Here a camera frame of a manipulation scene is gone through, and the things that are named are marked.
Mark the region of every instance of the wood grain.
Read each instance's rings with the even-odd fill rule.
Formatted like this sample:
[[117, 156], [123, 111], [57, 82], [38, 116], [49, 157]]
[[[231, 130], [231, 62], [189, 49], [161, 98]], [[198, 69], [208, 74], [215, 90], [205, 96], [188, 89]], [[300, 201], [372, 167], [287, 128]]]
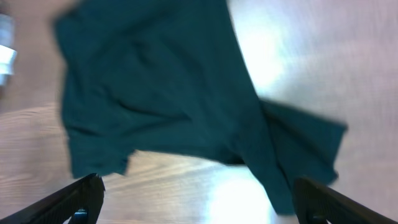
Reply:
[[[74, 1], [13, 0], [16, 74], [0, 101], [0, 218], [73, 182], [58, 120], [63, 62], [50, 21]], [[345, 120], [335, 189], [398, 220], [395, 0], [230, 0], [260, 97]], [[138, 152], [104, 178], [98, 223], [296, 223], [243, 167]]]

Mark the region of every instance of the wooden floor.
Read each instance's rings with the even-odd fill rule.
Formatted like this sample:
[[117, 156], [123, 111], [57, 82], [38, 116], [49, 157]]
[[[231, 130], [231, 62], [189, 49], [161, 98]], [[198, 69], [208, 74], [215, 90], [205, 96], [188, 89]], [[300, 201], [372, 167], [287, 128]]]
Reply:
[[[51, 20], [71, 0], [12, 0], [16, 74], [0, 101], [0, 218], [73, 182], [57, 115]], [[398, 220], [396, 0], [231, 0], [257, 92], [347, 121], [334, 189]], [[139, 152], [104, 178], [99, 223], [296, 223], [245, 168]]]

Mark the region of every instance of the dark green t-shirt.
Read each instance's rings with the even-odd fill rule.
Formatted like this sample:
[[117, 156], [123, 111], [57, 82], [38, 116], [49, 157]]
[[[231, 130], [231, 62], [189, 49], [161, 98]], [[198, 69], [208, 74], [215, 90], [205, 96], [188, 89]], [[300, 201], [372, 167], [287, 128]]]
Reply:
[[296, 177], [336, 178], [345, 126], [259, 100], [225, 0], [86, 0], [55, 33], [74, 177], [123, 174], [134, 149], [244, 164], [279, 214]]

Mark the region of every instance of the green shirt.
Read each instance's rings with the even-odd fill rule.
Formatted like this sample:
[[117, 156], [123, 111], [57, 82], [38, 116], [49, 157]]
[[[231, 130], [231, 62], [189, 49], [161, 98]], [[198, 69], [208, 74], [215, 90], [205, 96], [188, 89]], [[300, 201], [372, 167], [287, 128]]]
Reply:
[[345, 126], [259, 100], [225, 0], [86, 0], [55, 33], [74, 177], [123, 174], [134, 149], [244, 164], [279, 214], [296, 177], [336, 179]]

